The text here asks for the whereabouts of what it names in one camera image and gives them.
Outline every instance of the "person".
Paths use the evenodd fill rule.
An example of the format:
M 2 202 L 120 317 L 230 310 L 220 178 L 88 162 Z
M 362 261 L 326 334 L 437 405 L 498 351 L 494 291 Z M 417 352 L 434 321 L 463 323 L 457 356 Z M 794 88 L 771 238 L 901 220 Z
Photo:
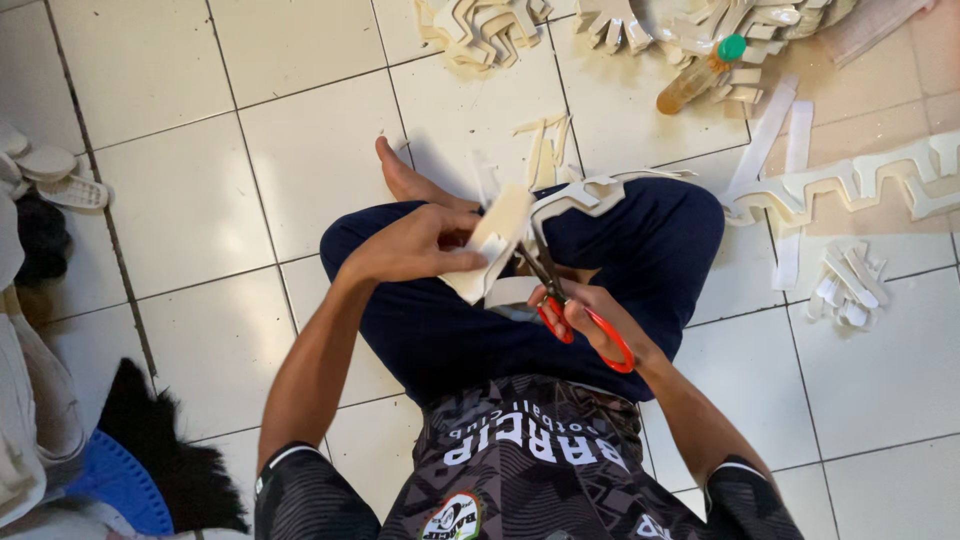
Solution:
M 638 179 L 599 217 L 545 221 L 553 259 L 595 271 L 588 284 L 563 283 L 576 331 L 564 344 L 544 325 L 469 306 L 436 278 L 484 266 L 478 253 L 452 251 L 482 210 L 412 170 L 385 138 L 375 146 L 398 202 L 324 233 L 331 286 L 264 410 L 257 538 L 801 538 L 763 461 L 671 363 L 723 233 L 715 198 Z M 538 287 L 529 304 L 543 296 Z M 585 307 L 627 342 L 632 373 L 600 359 L 624 361 Z M 316 450 L 358 330 L 423 413 L 414 472 L 382 526 Z M 705 522 L 642 466 L 635 402 L 652 398 L 705 492 Z

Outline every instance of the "scissors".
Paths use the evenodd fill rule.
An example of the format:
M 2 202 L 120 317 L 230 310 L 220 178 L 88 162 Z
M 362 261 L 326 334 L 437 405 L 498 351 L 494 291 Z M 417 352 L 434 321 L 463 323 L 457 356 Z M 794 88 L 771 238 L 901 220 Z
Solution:
M 537 250 L 540 252 L 538 258 L 530 255 L 530 252 L 523 247 L 523 242 L 516 245 L 516 250 L 527 261 L 527 264 L 533 268 L 540 282 L 546 287 L 546 298 L 537 305 L 537 313 L 540 314 L 540 319 L 543 321 L 543 324 L 545 324 L 554 335 L 557 335 L 556 328 L 550 323 L 550 319 L 548 319 L 546 315 L 548 308 L 553 311 L 560 320 L 560 324 L 564 325 L 566 330 L 563 337 L 557 335 L 557 338 L 566 344 L 573 343 L 573 328 L 566 322 L 566 318 L 564 317 L 564 305 L 567 302 L 567 298 L 561 287 L 560 277 L 557 275 L 557 266 L 553 263 L 553 259 L 550 258 L 550 252 L 546 249 L 546 245 L 543 243 L 543 239 L 540 238 L 540 233 L 536 228 L 534 228 L 534 240 L 537 242 Z M 584 309 L 587 311 L 587 315 L 590 316 L 593 323 L 600 327 L 600 330 L 617 346 L 620 353 L 626 359 L 626 363 L 615 362 L 603 355 L 600 355 L 600 358 L 618 373 L 630 373 L 634 371 L 634 365 L 636 363 L 634 353 L 630 350 L 630 347 L 627 346 L 627 343 L 623 340 L 623 337 L 620 336 L 620 333 L 616 331 L 612 324 L 607 322 L 607 319 L 601 317 L 596 311 L 589 307 L 584 307 Z

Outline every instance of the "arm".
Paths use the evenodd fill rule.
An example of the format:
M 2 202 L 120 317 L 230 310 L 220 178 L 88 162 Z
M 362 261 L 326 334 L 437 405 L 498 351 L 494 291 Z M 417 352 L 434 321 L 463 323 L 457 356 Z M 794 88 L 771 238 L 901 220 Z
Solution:
M 739 455 L 758 468 L 771 483 L 770 471 L 750 443 L 673 364 L 667 360 L 634 318 L 603 287 L 581 285 L 564 280 L 564 291 L 570 299 L 564 316 L 574 329 L 582 332 L 590 345 L 607 358 L 622 354 L 584 311 L 589 306 L 607 319 L 623 337 L 636 358 L 636 372 L 647 382 L 666 417 L 686 468 L 704 487 L 707 477 L 731 454 Z M 545 289 L 537 287 L 528 301 L 531 306 L 542 300 Z M 557 330 L 563 333 L 562 326 Z
M 340 268 L 326 298 L 303 328 L 274 379 L 260 427 L 257 471 L 283 445 L 314 447 L 333 422 L 347 378 L 360 317 L 381 282 L 405 282 L 472 270 L 478 253 L 449 253 L 473 230 L 476 214 L 424 205 L 371 236 Z

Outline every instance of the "glue bottle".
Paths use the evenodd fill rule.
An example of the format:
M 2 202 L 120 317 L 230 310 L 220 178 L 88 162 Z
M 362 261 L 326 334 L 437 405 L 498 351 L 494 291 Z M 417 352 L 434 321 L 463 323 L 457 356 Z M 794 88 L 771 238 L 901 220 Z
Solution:
M 657 110 L 663 114 L 676 114 L 687 102 L 709 88 L 721 73 L 730 69 L 731 63 L 746 49 L 747 41 L 740 34 L 727 36 L 713 45 L 709 56 L 693 61 L 663 89 L 657 96 Z

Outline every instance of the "jersey sleeve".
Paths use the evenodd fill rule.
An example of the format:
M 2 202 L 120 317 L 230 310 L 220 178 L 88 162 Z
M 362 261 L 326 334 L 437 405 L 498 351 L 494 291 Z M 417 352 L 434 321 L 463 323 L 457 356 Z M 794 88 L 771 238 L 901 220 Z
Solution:
M 256 540 L 375 539 L 380 522 L 316 448 L 292 442 L 256 480 Z
M 773 484 L 746 459 L 731 455 L 707 480 L 707 527 L 723 538 L 803 540 Z

